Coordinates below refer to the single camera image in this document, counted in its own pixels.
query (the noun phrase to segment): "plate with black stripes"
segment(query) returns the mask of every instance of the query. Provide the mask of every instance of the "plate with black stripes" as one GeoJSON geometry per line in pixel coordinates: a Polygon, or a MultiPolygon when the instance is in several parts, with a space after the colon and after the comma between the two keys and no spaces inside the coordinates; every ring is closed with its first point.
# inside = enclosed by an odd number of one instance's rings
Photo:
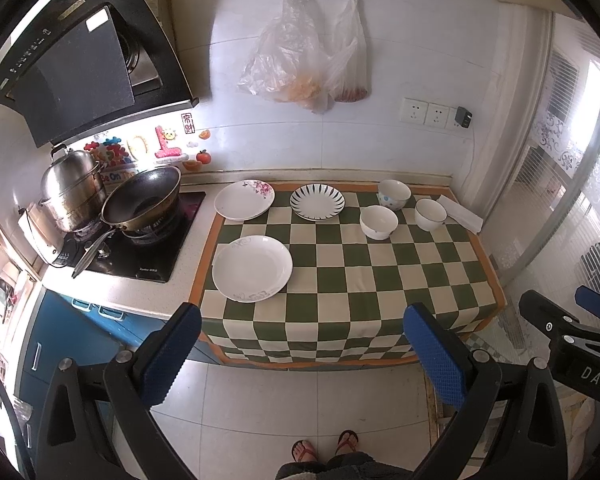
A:
{"type": "Polygon", "coordinates": [[[291,209],[305,220],[326,220],[336,216],[344,208],[341,192],[326,184],[306,184],[299,187],[289,199],[291,209]]]}

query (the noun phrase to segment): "round plate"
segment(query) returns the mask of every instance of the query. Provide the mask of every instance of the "round plate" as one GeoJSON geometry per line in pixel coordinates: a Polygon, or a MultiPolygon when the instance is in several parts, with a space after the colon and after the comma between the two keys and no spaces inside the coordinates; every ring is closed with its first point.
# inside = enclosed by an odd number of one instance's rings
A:
{"type": "Polygon", "coordinates": [[[228,220],[244,222],[264,213],[276,197],[273,188],[261,180],[241,180],[225,187],[214,206],[228,220]]]}
{"type": "Polygon", "coordinates": [[[326,184],[307,184],[299,187],[289,199],[291,209],[305,220],[326,220],[344,208],[341,192],[326,184]]]}
{"type": "Polygon", "coordinates": [[[211,271],[216,287],[230,300],[253,303],[285,286],[294,268],[289,250],[275,238],[238,238],[216,256],[211,271]]]}

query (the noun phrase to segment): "metal screw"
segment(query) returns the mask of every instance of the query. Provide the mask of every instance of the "metal screw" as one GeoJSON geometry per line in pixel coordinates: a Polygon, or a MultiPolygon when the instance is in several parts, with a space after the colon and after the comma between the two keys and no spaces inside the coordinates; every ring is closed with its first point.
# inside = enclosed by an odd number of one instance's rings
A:
{"type": "Polygon", "coordinates": [[[538,370],[544,370],[546,368],[546,361],[541,357],[534,357],[534,366],[538,368],[538,370]]]}
{"type": "Polygon", "coordinates": [[[489,358],[489,353],[485,352],[484,350],[476,350],[474,352],[474,359],[479,363],[485,363],[489,360],[489,358]]]}
{"type": "Polygon", "coordinates": [[[119,363],[128,363],[133,356],[134,353],[131,350],[121,350],[116,354],[116,361],[119,363]]]}
{"type": "Polygon", "coordinates": [[[74,364],[72,359],[70,357],[65,357],[58,363],[58,368],[64,372],[65,370],[68,370],[72,364],[74,364]]]}

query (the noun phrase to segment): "pot handle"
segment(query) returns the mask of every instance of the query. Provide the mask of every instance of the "pot handle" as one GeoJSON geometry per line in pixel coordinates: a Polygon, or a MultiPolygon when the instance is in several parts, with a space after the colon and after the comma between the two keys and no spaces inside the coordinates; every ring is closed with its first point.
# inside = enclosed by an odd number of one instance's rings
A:
{"type": "Polygon", "coordinates": [[[111,236],[115,232],[116,232],[115,228],[109,229],[100,238],[98,238],[91,247],[89,247],[89,250],[83,254],[83,256],[80,258],[80,261],[75,266],[74,272],[72,272],[72,274],[71,274],[72,278],[75,278],[76,276],[78,276],[78,274],[81,274],[84,269],[89,267],[89,264],[96,257],[96,254],[98,253],[98,249],[102,245],[104,239],[108,236],[111,236]]]}
{"type": "Polygon", "coordinates": [[[63,148],[66,150],[66,144],[58,144],[51,149],[51,162],[54,161],[54,155],[63,148]]]}

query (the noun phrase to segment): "flip-flop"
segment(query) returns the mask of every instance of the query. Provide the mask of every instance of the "flip-flop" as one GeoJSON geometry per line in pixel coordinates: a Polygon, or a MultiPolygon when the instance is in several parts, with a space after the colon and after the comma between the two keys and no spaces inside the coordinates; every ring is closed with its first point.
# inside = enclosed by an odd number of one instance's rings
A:
{"type": "Polygon", "coordinates": [[[347,440],[345,440],[345,441],[341,442],[341,440],[342,440],[342,437],[343,437],[343,436],[344,436],[346,433],[349,433],[350,435],[352,435],[352,436],[354,436],[354,437],[356,438],[356,444],[358,444],[358,443],[360,442],[360,439],[358,438],[358,434],[357,434],[355,431],[353,431],[353,430],[344,430],[344,431],[343,431],[343,432],[340,434],[340,436],[338,437],[338,447],[336,447],[336,453],[337,453],[337,452],[339,452],[340,448],[341,448],[341,447],[343,447],[343,446],[349,446],[349,448],[351,448],[351,445],[350,445],[350,443],[349,443],[349,439],[347,439],[347,440]]]}
{"type": "Polygon", "coordinates": [[[291,446],[291,457],[294,459],[294,462],[300,462],[300,461],[302,460],[302,457],[303,457],[303,456],[305,456],[305,455],[308,453],[308,454],[310,454],[312,457],[314,457],[314,460],[313,460],[313,462],[318,462],[318,457],[315,455],[315,450],[314,450],[314,451],[312,451],[312,450],[308,449],[308,448],[307,448],[307,446],[305,446],[305,445],[303,444],[303,442],[304,442],[305,440],[306,440],[305,438],[303,438],[302,440],[298,440],[297,442],[295,442],[295,443],[293,444],[293,446],[291,446]],[[300,453],[300,456],[298,457],[298,460],[296,460],[296,457],[294,456],[294,449],[296,448],[296,446],[297,446],[298,444],[301,444],[301,445],[302,445],[302,447],[304,447],[304,449],[303,449],[303,450],[302,450],[302,452],[300,453]]]}

